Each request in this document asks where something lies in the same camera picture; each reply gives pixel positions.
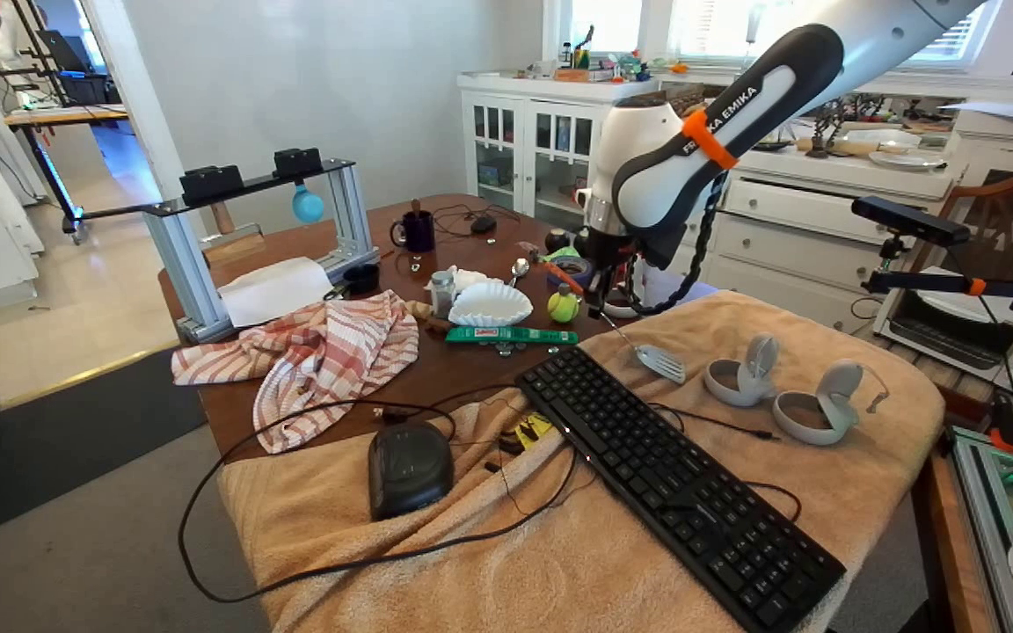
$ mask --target pink cloth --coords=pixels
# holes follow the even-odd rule
[[[417,327],[392,292],[294,310],[226,344],[171,352],[178,388],[262,378],[252,431],[284,453],[331,431],[363,395],[391,383],[417,357]]]

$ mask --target black mouse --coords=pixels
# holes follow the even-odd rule
[[[452,487],[447,436],[430,424],[383,426],[369,444],[369,516],[423,510]]]
[[[490,237],[490,234],[497,234],[497,216],[490,216],[490,211],[477,211],[474,217],[472,217],[472,237]]]

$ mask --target black keyboard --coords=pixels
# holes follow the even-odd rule
[[[518,388],[743,630],[792,630],[841,581],[824,544],[579,350]]]

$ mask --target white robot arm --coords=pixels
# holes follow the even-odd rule
[[[627,102],[605,119],[585,197],[589,237],[632,241],[646,267],[674,267],[701,234],[721,176],[758,139],[904,65],[980,0],[841,0],[782,34],[711,107],[680,116],[668,102]]]

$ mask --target carpet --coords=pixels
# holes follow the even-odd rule
[[[170,352],[0,413],[0,526],[204,426]]]

